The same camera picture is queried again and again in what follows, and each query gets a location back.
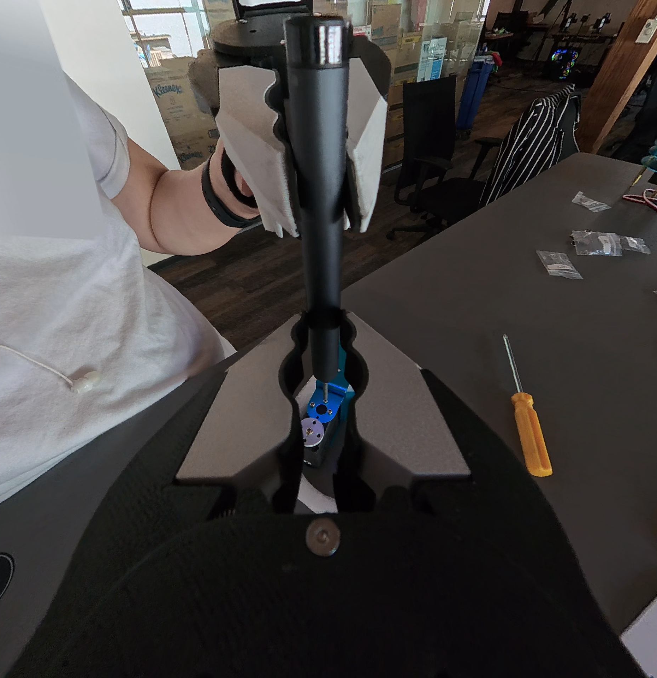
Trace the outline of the blue metal servo bracket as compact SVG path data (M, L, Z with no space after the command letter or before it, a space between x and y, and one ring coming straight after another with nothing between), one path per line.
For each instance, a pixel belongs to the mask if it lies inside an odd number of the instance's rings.
M345 378L346 352L343 347L339 349L339 370L334 379L328 383L327 400L324 401L324 382L315 380L315 389L311 396L303 398L306 405L307 417L316 419L326 426L334 419L340 422L346 421L349 402L354 396L354 389Z

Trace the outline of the white wired earphone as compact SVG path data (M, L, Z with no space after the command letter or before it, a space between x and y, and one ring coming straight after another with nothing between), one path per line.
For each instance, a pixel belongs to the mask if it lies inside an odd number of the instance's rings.
M79 394L88 393L88 392L92 391L94 388L96 388L100 384L100 382L102 381L103 376L97 370L89 371L81 377L77 377L75 379L72 379L72 378L66 376L65 374L63 374L62 372L60 372L59 370L52 368L49 365L46 365L46 364L44 364L44 363L42 363L42 362L40 362L40 361L38 361L34 358L31 358L30 356L28 356L28 355L26 355L26 354L24 354L24 353L22 353L22 352L20 352L16 349L13 349L10 346L0 344L0 349L3 350L3 351L8 351L8 352L24 359L24 360L30 362L31 364L36 365L39 368L42 368L42 369L49 371L50 373L52 373L55 376L62 379L70 387L70 389L75 393L79 393Z

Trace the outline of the black electric screwdriver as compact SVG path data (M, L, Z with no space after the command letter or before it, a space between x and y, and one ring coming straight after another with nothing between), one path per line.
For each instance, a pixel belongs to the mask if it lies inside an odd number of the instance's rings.
M296 15L284 29L309 345L313 373L327 383L339 369L348 28L342 18Z

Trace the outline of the assembly instruction booklet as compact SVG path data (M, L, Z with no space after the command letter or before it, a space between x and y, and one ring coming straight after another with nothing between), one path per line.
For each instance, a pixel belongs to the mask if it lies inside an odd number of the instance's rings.
M657 677L657 598L621 634L621 640L642 670Z

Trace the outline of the black servo motor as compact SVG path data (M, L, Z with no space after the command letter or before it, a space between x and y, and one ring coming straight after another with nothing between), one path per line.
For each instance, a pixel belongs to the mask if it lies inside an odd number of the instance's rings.
M335 417L331 421L322 423L325 430L323 441L315 447L304 446L303 461L305 465L315 469L322 466L335 442L335 437L339 430L339 423L339 417Z

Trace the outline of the black office chair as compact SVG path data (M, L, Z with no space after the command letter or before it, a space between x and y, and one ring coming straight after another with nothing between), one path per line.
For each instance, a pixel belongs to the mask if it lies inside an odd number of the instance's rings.
M474 177L490 149L503 140L476 139L480 152L470 176L444 179L453 168L456 81L451 75L403 86L404 157L394 200L414 214L425 212L432 217L424 225L393 228L386 234L389 240L398 232L408 232L424 233L421 241L425 241L480 208L485 183Z

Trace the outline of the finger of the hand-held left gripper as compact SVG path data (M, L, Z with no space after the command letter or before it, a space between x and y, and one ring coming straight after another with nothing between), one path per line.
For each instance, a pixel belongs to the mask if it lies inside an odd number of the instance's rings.
M228 157L252 189L266 230L299 236L296 172L281 114L270 104L278 72L252 65L218 71L216 124Z
M343 229L364 233L377 202L387 104L380 93L348 96L345 175L345 217Z

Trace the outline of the person's left forearm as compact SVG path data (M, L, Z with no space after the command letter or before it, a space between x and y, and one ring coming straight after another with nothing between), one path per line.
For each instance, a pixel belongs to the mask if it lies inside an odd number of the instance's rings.
M189 171L172 171L132 139L128 150L129 175L112 202L143 249L195 256L216 250L238 233L206 203L202 191L206 163Z

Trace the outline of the orange handled screwdriver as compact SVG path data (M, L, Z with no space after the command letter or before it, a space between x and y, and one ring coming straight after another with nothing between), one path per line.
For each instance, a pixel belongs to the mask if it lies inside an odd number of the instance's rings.
M541 424L534 408L533 397L522 389L510 341L505 334L503 335L503 343L508 354L511 373L516 386L516 392L511 396L511 402L514 406L514 418L527 470L535 477L549 477L552 475L553 469L545 445Z

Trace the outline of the black wrist band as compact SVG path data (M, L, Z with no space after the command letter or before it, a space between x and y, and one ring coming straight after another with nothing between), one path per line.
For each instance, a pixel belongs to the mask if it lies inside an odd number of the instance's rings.
M245 231L260 225L262 223L260 216L249 220L244 219L243 217L230 211L228 207L217 197L213 190L210 178L210 164L212 158L213 156L210 156L203 164L201 174L202 194L210 210L216 216L218 221L231 228L237 228L239 230Z

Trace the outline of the striped black white garment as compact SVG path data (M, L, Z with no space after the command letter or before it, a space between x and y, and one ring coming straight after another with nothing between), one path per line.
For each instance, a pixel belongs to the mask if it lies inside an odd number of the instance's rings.
M580 112L581 97L572 83L534 100L503 139L478 207L484 208L578 153L575 132Z

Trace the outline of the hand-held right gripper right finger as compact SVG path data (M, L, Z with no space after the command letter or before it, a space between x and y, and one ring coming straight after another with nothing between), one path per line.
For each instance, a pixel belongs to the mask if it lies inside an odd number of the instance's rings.
M338 511L372 511L391 487L468 478L417 364L352 312L343 312L341 345L355 395L334 474Z

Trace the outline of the person in white shirt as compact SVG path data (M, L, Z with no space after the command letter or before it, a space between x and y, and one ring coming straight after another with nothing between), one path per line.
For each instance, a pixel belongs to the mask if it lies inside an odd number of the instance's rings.
M112 199L129 175L123 125L65 75L82 126L104 229L93 240L0 237L0 503L97 436L234 353L172 285L146 268Z

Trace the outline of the stack of cardboard boxes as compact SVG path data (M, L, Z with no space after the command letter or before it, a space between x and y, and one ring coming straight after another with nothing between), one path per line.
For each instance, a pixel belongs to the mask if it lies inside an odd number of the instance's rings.
M145 75L182 169L193 169L215 150L219 132L189 80L190 65L213 48L214 30L234 20L233 1L119 1ZM404 154L402 89L406 83L456 77L458 105L482 16L471 1L291 1L316 13L347 19L390 61L384 169Z

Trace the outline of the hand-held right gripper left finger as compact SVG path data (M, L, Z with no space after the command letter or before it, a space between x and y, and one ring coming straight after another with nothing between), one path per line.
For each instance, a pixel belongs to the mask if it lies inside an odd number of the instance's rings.
M305 315L283 326L228 370L177 472L181 484L258 489L276 513L292 513L303 468L294 398L306 377Z

